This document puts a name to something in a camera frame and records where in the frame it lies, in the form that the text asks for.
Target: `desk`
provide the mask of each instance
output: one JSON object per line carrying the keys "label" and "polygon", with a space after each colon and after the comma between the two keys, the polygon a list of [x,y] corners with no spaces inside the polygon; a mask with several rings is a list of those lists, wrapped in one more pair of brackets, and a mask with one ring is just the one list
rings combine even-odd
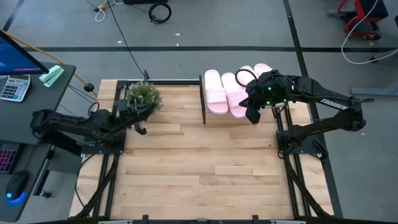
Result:
{"label": "desk", "polygon": [[[59,65],[56,63],[42,63],[47,68]],[[11,175],[0,174],[1,221],[16,222],[19,219],[51,150],[51,145],[49,144],[36,144],[37,139],[32,136],[29,125],[33,111],[57,109],[76,70],[76,67],[73,65],[59,66],[64,68],[65,71],[51,88],[47,88],[43,85],[39,80],[40,75],[32,75],[32,89],[29,90],[23,102],[16,103],[0,100],[0,123],[2,124],[2,128],[0,129],[0,141],[22,142],[25,144],[23,148],[20,149],[22,152],[13,172],[24,170],[26,166],[26,170],[30,174],[25,187],[25,197],[20,203],[13,204],[7,202],[4,196],[6,185]],[[1,88],[4,86],[5,82],[6,79],[0,80]]]}
{"label": "desk", "polygon": [[[116,83],[102,80],[98,92],[101,108],[111,110]],[[207,111],[204,125],[199,86],[157,88],[164,107],[144,124],[148,133],[141,136],[127,131],[111,219],[140,220],[149,215],[150,220],[251,220],[256,214],[260,219],[293,218],[284,162],[277,157],[277,123],[271,110],[261,111],[257,125]],[[295,124],[310,122],[306,104],[291,103],[290,111]],[[93,156],[81,169],[77,188],[84,202],[97,188],[102,157]],[[300,158],[308,190],[333,214],[321,162],[310,155]],[[297,199],[303,214],[301,196]],[[102,202],[99,215],[104,214],[105,200]],[[80,210],[75,196],[70,215]]]}

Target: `blue screen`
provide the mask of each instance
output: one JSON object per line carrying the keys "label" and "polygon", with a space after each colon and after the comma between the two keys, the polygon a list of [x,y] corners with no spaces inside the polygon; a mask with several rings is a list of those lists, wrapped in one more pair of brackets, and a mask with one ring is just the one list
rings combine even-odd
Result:
{"label": "blue screen", "polygon": [[35,63],[25,57],[9,42],[0,37],[0,73],[12,75],[13,73],[41,71]]}

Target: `blue light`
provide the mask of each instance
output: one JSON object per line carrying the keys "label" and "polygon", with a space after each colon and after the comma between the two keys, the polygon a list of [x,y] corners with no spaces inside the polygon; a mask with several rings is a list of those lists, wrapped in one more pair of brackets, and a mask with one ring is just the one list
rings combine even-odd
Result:
{"label": "blue light", "polygon": [[24,197],[25,197],[25,191],[23,191],[23,193],[21,194],[21,196],[19,196],[19,198],[15,199],[15,200],[7,200],[7,201],[9,203],[21,203],[23,201]]}

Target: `pink slipper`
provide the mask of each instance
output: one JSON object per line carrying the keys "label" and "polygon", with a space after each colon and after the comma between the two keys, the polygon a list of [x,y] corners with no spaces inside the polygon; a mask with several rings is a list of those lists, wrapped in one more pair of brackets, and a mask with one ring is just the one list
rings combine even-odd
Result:
{"label": "pink slipper", "polygon": [[[263,63],[259,63],[256,66],[254,66],[254,71],[257,73],[257,75],[260,77],[261,74],[263,74],[264,72],[270,72],[272,70],[272,68],[270,68],[270,66],[263,64]],[[285,106],[284,103],[278,103],[275,105],[276,108],[278,107],[283,107]]]}
{"label": "pink slipper", "polygon": [[239,106],[239,103],[248,97],[244,89],[236,82],[235,75],[231,72],[225,73],[221,80],[225,88],[229,109],[235,118],[244,118],[246,108]]}
{"label": "pink slipper", "polygon": [[[245,66],[243,66],[241,69],[249,70],[249,71],[251,71],[256,77],[258,77],[258,75],[256,74],[256,72],[254,72],[254,70],[253,70],[250,66],[245,65]],[[243,85],[246,85],[246,86],[247,86],[248,83],[251,82],[251,80],[253,80],[253,79],[254,79],[254,76],[253,76],[252,74],[250,74],[249,72],[241,71],[241,72],[238,73],[238,81],[239,81],[240,83],[242,83]]]}
{"label": "pink slipper", "polygon": [[226,93],[216,70],[212,69],[205,73],[205,89],[207,108],[214,114],[226,114],[228,112]]}

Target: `computer mouse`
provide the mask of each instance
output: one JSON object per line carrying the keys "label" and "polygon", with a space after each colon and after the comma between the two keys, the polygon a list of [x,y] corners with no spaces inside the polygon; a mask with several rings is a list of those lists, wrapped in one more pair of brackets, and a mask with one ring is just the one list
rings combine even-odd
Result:
{"label": "computer mouse", "polygon": [[19,198],[25,190],[25,185],[28,178],[29,173],[25,170],[15,172],[7,184],[6,198],[8,200],[15,200]]}

